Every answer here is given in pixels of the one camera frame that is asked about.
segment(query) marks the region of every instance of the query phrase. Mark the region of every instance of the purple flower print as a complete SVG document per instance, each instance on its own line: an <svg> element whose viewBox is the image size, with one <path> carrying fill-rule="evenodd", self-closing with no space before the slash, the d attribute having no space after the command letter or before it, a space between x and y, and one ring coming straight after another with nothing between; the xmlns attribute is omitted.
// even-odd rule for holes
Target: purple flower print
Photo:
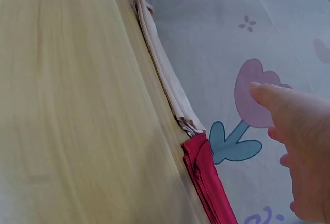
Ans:
<svg viewBox="0 0 330 224"><path fill-rule="evenodd" d="M250 126L266 128L273 125L269 111L257 104L249 94L249 84L252 81L289 87L281 84L275 72L263 71L258 59L250 59L243 64L236 78L234 89L236 109L242 120L228 137L225 135L225 127L222 122L216 121L212 125L210 143L215 164L224 160L244 161L257 155L262 149L262 143L255 139L241 141L241 138Z"/></svg>
<svg viewBox="0 0 330 224"><path fill-rule="evenodd" d="M235 83L235 104L238 114L248 125L255 128L273 126L273 120L269 111L256 103L249 94L249 84L252 81L270 83L277 86L291 88L281 84L277 73L263 71L258 59L250 59L241 67Z"/></svg>
<svg viewBox="0 0 330 224"><path fill-rule="evenodd" d="M253 32L253 29L252 29L251 26L256 25L256 22L255 21L250 21L249 22L249 17L247 15L244 17L244 21L245 21L246 24L240 24L240 25L238 25L238 27L239 28L245 28L246 26L248 26L247 30L249 32Z"/></svg>

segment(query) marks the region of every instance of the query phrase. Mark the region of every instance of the pink fabric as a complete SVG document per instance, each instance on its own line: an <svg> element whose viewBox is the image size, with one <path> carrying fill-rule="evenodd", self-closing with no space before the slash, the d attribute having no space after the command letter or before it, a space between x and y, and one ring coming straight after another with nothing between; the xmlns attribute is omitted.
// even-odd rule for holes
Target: pink fabric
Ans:
<svg viewBox="0 0 330 224"><path fill-rule="evenodd" d="M211 224L237 224L232 207L218 177L205 133L182 144L183 161Z"/></svg>

